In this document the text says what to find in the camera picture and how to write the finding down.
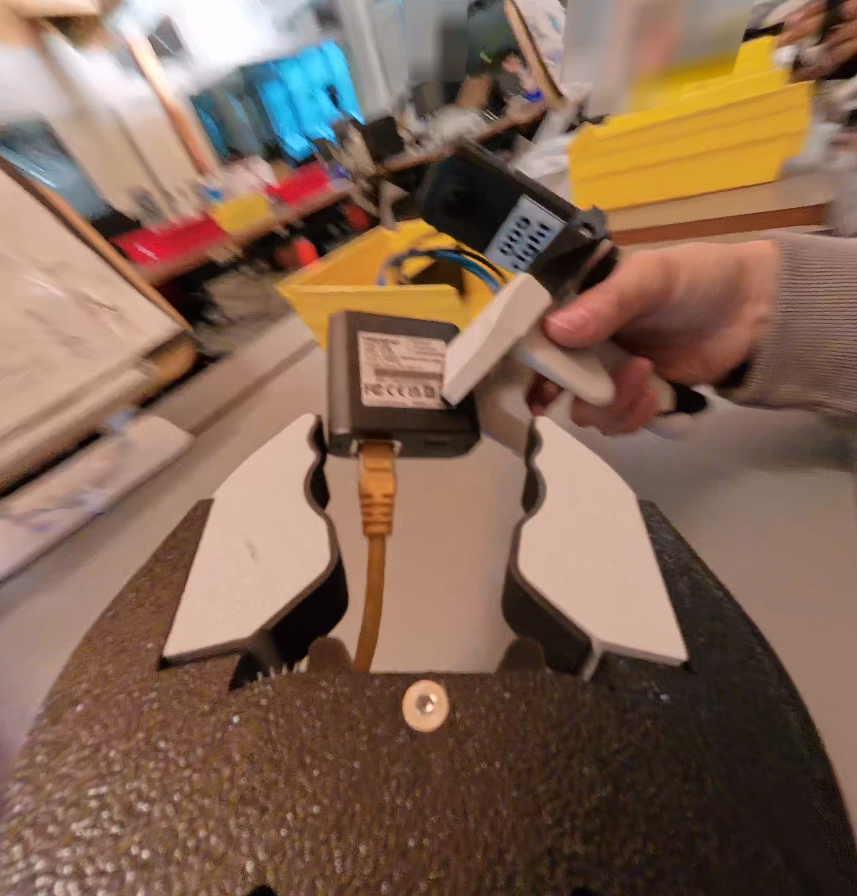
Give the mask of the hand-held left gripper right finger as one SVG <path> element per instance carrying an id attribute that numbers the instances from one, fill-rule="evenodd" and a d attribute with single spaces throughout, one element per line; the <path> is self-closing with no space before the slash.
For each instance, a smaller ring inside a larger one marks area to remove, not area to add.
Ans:
<path id="1" fill-rule="evenodd" d="M 633 490 L 557 423 L 536 418 L 502 611 L 547 668 L 589 680 L 616 655 L 683 666 L 688 648 Z"/>

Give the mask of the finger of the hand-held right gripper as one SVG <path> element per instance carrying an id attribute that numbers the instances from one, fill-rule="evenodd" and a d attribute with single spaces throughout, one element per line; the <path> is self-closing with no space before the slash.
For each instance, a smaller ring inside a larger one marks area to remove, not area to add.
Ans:
<path id="1" fill-rule="evenodd" d="M 503 287 L 445 350 L 441 396 L 451 407 L 484 382 L 543 317 L 552 297 L 535 277 L 520 274 Z"/>
<path id="2" fill-rule="evenodd" d="M 479 423 L 484 436 L 517 457 L 525 457 L 532 440 L 534 415 L 528 397 L 535 372 L 507 354 L 479 383 Z"/>

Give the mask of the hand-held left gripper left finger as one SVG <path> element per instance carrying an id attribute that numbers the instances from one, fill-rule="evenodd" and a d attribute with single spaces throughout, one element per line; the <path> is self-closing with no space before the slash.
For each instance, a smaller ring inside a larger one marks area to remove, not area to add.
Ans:
<path id="1" fill-rule="evenodd" d="M 348 609 L 326 509 L 322 421 L 307 413 L 248 457 L 214 493 L 162 659 L 224 656 L 292 671 Z"/>

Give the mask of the black network splitter box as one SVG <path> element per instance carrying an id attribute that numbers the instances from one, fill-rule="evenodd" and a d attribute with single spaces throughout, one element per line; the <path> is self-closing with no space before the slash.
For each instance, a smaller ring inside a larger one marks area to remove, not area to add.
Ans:
<path id="1" fill-rule="evenodd" d="M 341 311 L 326 344 L 328 454 L 349 457 L 366 442 L 389 442 L 401 458 L 448 459 L 480 440 L 475 401 L 442 396 L 451 322 Z"/>

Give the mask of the grey desk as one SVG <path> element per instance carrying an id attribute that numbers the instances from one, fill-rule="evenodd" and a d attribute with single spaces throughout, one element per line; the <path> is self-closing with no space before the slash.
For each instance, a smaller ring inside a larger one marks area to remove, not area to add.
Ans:
<path id="1" fill-rule="evenodd" d="M 187 453 L 0 583 L 0 793 L 86 631 L 200 499 L 323 407 L 323 355 L 287 315 L 154 406 Z M 764 633 L 807 702 L 857 836 L 857 443 L 802 412 L 713 398 L 689 438 L 606 439 L 553 419 L 654 502 Z M 495 442 L 400 465 L 377 671 L 490 671 L 523 479 Z"/>

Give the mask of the person's right hand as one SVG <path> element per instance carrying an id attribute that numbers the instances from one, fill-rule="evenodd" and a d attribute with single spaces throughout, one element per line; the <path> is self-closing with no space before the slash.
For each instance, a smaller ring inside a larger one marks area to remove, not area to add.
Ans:
<path id="1" fill-rule="evenodd" d="M 562 347 L 613 341 L 628 354 L 613 376 L 612 402 L 574 399 L 571 420 L 605 435 L 634 433 L 660 413 L 655 375 L 686 386 L 719 384 L 766 335 L 780 272 L 771 240 L 631 254 L 544 320 L 547 337 Z"/>

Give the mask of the red plastic bin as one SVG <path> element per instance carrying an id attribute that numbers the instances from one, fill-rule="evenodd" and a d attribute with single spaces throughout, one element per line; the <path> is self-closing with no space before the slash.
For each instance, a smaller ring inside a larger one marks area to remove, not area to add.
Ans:
<path id="1" fill-rule="evenodd" d="M 311 162 L 288 172 L 287 176 L 266 187 L 266 196 L 287 205 L 302 203 L 322 195 L 332 185 L 332 179 L 320 162 Z"/>
<path id="2" fill-rule="evenodd" d="M 127 231 L 109 241 L 131 263 L 152 266 L 204 250 L 228 237 L 214 218 L 205 214 Z"/>

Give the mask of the white stand base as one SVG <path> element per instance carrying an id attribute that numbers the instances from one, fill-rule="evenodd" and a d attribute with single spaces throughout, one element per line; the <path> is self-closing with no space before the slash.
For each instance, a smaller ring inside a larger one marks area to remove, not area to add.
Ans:
<path id="1" fill-rule="evenodd" d="M 112 416 L 97 439 L 0 500 L 0 581 L 175 462 L 193 440 L 150 413 Z"/>

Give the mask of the long wooden table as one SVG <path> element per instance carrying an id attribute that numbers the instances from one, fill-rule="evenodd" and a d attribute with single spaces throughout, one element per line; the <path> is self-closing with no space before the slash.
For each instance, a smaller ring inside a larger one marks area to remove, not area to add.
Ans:
<path id="1" fill-rule="evenodd" d="M 132 264 L 143 280 L 159 286 L 176 277 L 197 270 L 207 263 L 228 263 L 240 258 L 245 248 L 271 234 L 283 234 L 290 227 L 300 226 L 318 211 L 352 199 L 354 185 L 351 182 L 331 183 L 319 193 L 288 204 L 281 203 L 273 217 L 257 222 L 237 233 L 224 234 L 216 240 L 194 246 L 190 251 L 154 264 Z"/>

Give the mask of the instruction sheet on stand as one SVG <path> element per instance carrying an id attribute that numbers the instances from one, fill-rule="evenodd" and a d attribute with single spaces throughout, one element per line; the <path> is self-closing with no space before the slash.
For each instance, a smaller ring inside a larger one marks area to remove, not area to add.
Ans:
<path id="1" fill-rule="evenodd" d="M 0 492 L 35 472 L 52 458 L 102 430 L 109 412 L 134 407 L 186 374 L 197 356 L 191 328 L 181 314 L 132 267 L 67 201 L 38 185 L 0 156 L 0 169 L 47 208 L 62 225 L 108 263 L 121 277 L 181 327 L 172 340 L 106 385 L 93 387 L 48 418 L 19 430 L 0 444 Z"/>

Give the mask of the small yellow plastic bin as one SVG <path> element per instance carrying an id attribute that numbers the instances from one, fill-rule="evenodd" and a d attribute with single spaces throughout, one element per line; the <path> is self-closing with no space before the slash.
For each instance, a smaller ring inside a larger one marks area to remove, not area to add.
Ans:
<path id="1" fill-rule="evenodd" d="M 208 211 L 214 223 L 232 237 L 274 224 L 274 208 L 266 195 L 249 193 L 213 203 Z"/>

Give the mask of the laminated instruction sheet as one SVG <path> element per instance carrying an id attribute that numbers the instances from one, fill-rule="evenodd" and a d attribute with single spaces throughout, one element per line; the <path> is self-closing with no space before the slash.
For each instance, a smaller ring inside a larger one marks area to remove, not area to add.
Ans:
<path id="1" fill-rule="evenodd" d="M 0 444 L 180 330 L 0 169 Z"/>

